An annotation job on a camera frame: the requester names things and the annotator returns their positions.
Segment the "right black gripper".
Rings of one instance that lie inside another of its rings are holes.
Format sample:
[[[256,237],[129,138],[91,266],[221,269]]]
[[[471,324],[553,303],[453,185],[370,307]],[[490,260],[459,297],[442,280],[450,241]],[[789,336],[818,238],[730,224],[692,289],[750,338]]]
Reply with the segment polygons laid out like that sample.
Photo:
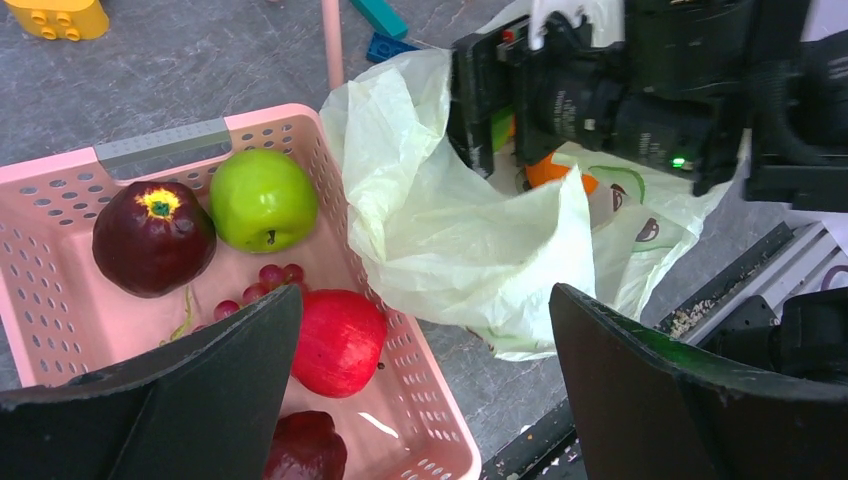
[[[528,16],[470,34],[452,51],[448,138],[482,176],[494,170],[492,123],[513,115],[520,165],[573,142],[692,184],[730,180],[744,127],[745,1],[627,1],[624,36],[549,14],[531,46]]]

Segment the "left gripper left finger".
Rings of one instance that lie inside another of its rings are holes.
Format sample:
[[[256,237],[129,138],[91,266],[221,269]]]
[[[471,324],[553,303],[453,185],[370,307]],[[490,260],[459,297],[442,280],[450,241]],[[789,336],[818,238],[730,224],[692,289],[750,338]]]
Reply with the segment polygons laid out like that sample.
[[[258,479],[301,325],[297,287],[57,387],[1,396],[5,479]]]

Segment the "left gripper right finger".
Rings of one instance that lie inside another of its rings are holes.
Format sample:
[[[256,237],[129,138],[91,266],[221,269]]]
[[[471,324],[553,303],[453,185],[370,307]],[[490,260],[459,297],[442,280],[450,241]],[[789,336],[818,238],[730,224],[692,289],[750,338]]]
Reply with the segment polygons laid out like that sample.
[[[591,479],[843,479],[847,292],[712,352],[558,284],[549,310]]]

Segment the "orange fake orange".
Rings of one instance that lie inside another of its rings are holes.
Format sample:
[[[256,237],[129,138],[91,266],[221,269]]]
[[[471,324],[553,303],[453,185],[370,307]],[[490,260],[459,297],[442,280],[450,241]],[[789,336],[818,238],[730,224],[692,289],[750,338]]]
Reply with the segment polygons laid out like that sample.
[[[567,176],[571,168],[560,161],[554,160],[554,154],[551,153],[534,165],[528,165],[524,168],[524,173],[527,182],[531,188],[536,188],[546,183],[560,180]],[[584,191],[587,195],[591,195],[599,185],[599,182],[591,175],[582,174],[581,181]]]

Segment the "green fake apple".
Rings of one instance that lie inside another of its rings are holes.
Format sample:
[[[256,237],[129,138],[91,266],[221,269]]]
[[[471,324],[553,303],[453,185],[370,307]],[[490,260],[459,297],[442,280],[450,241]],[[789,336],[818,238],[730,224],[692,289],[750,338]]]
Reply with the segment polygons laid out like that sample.
[[[209,187],[209,212],[230,247],[273,253],[311,234],[319,198],[308,173],[289,155],[252,149],[218,166]]]

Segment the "light green plastic bag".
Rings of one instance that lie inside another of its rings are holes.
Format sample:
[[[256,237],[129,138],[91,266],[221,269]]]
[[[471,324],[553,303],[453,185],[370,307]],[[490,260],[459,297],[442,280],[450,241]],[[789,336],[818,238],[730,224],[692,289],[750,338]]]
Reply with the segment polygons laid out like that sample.
[[[726,185],[688,181],[574,144],[562,180],[484,179],[450,145],[444,49],[400,55],[333,90],[320,111],[342,172],[348,242],[392,308],[485,340],[496,357],[555,352],[548,308],[570,284],[631,319],[699,240]]]

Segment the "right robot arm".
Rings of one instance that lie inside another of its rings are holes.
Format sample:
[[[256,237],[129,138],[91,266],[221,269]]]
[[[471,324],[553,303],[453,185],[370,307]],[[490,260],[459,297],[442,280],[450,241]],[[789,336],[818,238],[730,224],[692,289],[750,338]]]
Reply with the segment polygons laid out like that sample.
[[[804,41],[806,1],[535,1],[452,48],[447,135],[494,170],[510,113],[522,166],[576,143],[692,184],[729,180],[751,137],[748,201],[847,209],[847,35]]]

